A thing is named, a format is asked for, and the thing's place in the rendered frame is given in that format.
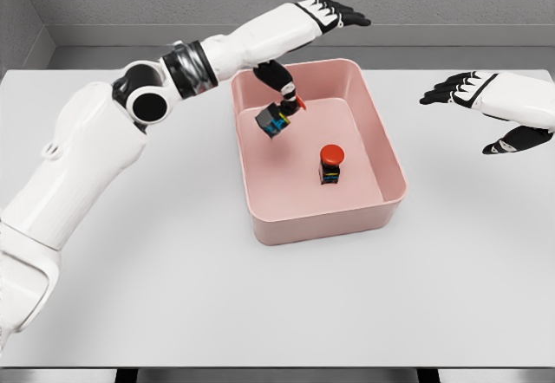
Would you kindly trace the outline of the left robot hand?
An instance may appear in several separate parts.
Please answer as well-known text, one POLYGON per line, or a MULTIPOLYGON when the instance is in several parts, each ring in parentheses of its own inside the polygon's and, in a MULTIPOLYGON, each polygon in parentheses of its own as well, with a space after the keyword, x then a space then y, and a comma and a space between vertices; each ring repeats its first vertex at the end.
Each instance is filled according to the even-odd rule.
POLYGON ((285 53, 300 49, 334 29, 368 27, 371 21, 361 12, 333 0, 304 0, 286 3, 260 17, 269 28, 257 38, 255 76, 283 96, 272 109, 284 116, 302 107, 289 71, 277 62, 285 53))

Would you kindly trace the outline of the black red-button industrial switch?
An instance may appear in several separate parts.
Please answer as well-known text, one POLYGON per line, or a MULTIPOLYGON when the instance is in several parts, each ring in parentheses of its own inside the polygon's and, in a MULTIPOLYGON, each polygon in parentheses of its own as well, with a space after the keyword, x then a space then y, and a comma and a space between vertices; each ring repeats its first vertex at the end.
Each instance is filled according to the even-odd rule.
POLYGON ((340 165, 345 158, 344 150, 339 145, 328 144, 321 148, 319 157, 321 184, 337 184, 341 173, 340 165))
POLYGON ((290 123, 290 117, 300 109, 306 109, 302 99, 296 95, 279 103, 272 102, 255 117, 258 126, 270 138, 279 135, 290 123))

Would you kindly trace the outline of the pink rectangular basket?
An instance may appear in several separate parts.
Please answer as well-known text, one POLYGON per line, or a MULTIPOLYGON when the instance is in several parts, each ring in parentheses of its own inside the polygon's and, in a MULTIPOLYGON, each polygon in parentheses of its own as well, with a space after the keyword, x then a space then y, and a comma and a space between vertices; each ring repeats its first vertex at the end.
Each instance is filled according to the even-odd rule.
POLYGON ((246 201, 256 238, 292 243, 383 227, 407 181, 359 66, 347 59, 288 65, 306 109, 270 139, 256 115, 277 92, 250 71, 231 80, 246 201), (337 184, 322 185, 319 153, 345 152, 337 184))

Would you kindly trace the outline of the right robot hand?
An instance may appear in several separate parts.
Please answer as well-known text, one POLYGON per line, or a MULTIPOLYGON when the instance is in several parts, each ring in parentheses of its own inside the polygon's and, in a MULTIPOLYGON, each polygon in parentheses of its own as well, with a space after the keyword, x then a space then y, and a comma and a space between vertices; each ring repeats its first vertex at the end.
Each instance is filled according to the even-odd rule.
POLYGON ((427 91, 422 105, 454 103, 517 127, 485 146, 484 155, 517 153, 555 136, 555 83, 511 72, 468 71, 427 91))

